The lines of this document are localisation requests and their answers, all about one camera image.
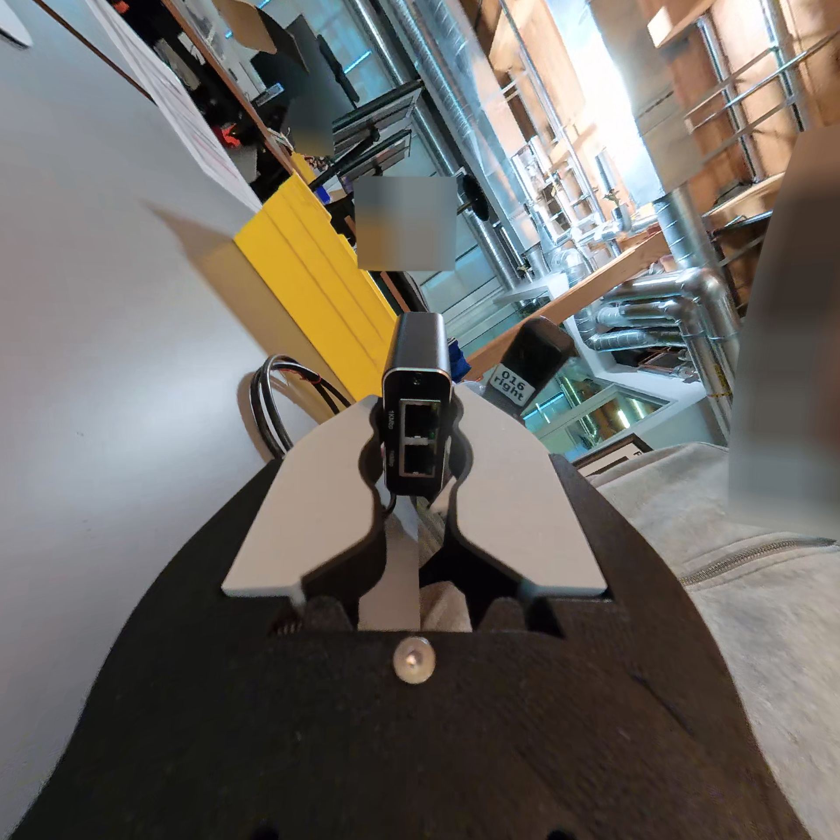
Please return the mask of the yellow plastic bin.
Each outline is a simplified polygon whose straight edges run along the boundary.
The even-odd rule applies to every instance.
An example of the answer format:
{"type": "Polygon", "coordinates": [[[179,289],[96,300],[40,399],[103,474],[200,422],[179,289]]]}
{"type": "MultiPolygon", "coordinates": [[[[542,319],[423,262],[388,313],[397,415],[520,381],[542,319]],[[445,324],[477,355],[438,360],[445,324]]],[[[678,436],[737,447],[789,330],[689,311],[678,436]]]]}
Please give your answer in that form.
{"type": "Polygon", "coordinates": [[[234,242],[352,398],[381,396],[397,315],[309,184],[290,174],[234,242]]]}

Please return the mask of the silver spiral duct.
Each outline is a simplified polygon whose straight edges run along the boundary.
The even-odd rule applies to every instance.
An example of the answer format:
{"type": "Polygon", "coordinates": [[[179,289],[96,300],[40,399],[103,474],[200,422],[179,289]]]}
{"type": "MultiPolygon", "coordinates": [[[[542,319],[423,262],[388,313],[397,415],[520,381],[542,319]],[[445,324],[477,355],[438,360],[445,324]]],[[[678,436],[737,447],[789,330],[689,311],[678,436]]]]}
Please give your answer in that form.
{"type": "Polygon", "coordinates": [[[524,145],[501,88],[457,2],[344,3],[388,76],[423,82],[415,123],[442,173],[460,168],[488,203],[468,226],[502,288],[499,304],[525,300],[531,270],[545,268],[536,224],[511,157],[524,145]]]}

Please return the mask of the black ethernet adapter box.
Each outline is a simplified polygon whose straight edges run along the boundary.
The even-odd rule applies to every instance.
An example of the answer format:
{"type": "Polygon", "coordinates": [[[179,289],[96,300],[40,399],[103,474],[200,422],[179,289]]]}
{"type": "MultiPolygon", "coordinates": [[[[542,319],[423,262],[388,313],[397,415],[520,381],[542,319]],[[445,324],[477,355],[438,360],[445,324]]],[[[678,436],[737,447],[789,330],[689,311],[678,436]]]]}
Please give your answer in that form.
{"type": "Polygon", "coordinates": [[[451,375],[443,317],[430,311],[401,315],[381,382],[385,485],[395,496],[432,501],[443,487],[451,375]]]}

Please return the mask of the silver pipe cluster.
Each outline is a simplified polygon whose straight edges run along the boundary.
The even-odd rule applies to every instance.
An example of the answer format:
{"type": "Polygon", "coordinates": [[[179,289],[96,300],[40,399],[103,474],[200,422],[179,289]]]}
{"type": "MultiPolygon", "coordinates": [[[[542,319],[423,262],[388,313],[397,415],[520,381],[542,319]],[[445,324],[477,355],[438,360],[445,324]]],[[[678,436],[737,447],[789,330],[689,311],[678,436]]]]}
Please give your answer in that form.
{"type": "Polygon", "coordinates": [[[655,200],[654,213],[678,269],[626,280],[576,313],[575,326],[595,352],[684,347],[729,440],[741,320],[688,184],[655,200]]]}

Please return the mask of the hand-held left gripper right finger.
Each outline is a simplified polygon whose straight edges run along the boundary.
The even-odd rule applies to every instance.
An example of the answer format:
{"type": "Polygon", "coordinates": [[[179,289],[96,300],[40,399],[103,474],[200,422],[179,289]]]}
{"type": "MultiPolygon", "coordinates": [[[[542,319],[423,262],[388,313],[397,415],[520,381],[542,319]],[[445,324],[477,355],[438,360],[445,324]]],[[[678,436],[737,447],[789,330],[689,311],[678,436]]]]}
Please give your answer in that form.
{"type": "Polygon", "coordinates": [[[527,597],[597,597],[607,584],[550,452],[469,386],[456,385],[447,524],[527,597]]]}

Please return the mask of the black framed sign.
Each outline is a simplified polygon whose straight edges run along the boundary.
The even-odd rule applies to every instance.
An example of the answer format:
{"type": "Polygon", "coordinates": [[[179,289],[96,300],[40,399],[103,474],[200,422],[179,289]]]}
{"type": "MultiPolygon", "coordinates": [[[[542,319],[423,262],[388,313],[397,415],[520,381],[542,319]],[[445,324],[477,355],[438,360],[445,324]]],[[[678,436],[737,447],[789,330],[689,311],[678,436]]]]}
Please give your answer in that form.
{"type": "Polygon", "coordinates": [[[653,451],[643,439],[636,434],[628,434],[622,437],[611,438],[586,455],[572,461],[572,465],[584,477],[598,476],[603,472],[633,460],[641,455],[653,451]]]}

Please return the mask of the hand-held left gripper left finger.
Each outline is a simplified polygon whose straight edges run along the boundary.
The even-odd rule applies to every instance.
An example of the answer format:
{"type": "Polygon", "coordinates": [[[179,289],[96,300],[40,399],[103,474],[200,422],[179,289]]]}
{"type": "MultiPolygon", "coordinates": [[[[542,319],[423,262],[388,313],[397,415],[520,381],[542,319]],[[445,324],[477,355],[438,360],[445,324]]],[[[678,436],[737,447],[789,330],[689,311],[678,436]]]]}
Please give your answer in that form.
{"type": "Polygon", "coordinates": [[[376,410],[368,395],[296,442],[222,583],[229,597],[357,605],[385,569],[376,410]]]}

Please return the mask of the printed paper sheet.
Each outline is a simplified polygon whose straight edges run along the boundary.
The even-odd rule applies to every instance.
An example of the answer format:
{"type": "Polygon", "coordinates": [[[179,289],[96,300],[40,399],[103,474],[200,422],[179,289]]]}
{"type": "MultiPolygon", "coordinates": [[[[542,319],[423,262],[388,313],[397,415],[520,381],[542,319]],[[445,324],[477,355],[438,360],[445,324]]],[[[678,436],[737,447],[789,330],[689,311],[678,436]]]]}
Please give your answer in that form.
{"type": "Polygon", "coordinates": [[[133,32],[108,2],[87,1],[87,5],[203,172],[252,214],[256,214],[262,207],[261,201],[172,69],[133,32]]]}

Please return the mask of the black and tan panel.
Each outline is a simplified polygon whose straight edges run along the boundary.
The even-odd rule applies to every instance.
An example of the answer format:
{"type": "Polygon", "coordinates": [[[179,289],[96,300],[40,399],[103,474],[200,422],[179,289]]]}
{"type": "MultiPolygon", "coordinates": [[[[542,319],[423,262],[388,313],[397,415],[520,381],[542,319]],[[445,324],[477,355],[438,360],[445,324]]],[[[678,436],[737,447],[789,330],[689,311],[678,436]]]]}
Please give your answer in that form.
{"type": "Polygon", "coordinates": [[[245,1],[212,1],[233,38],[242,46],[270,56],[282,56],[309,73],[294,36],[262,9],[245,1]]]}

